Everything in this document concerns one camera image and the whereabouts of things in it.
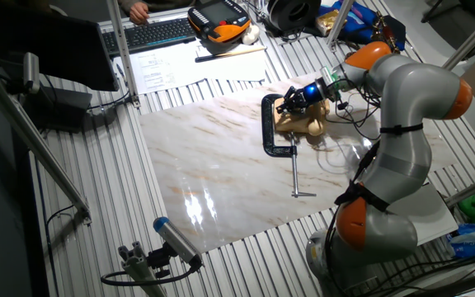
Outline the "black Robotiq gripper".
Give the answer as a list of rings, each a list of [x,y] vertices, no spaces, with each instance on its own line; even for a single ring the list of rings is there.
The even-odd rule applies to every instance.
[[[302,98],[305,106],[311,106],[324,100],[334,102],[336,101],[336,89],[329,87],[323,78],[317,78],[314,82],[300,89],[291,86],[284,95],[285,101],[301,101]],[[302,115],[307,110],[305,106],[283,102],[275,109],[279,114]]]

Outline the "person's bare hand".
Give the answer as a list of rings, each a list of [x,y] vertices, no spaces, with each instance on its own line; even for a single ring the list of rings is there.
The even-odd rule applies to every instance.
[[[129,19],[135,25],[144,25],[148,22],[148,5],[145,2],[135,3],[129,10]]]

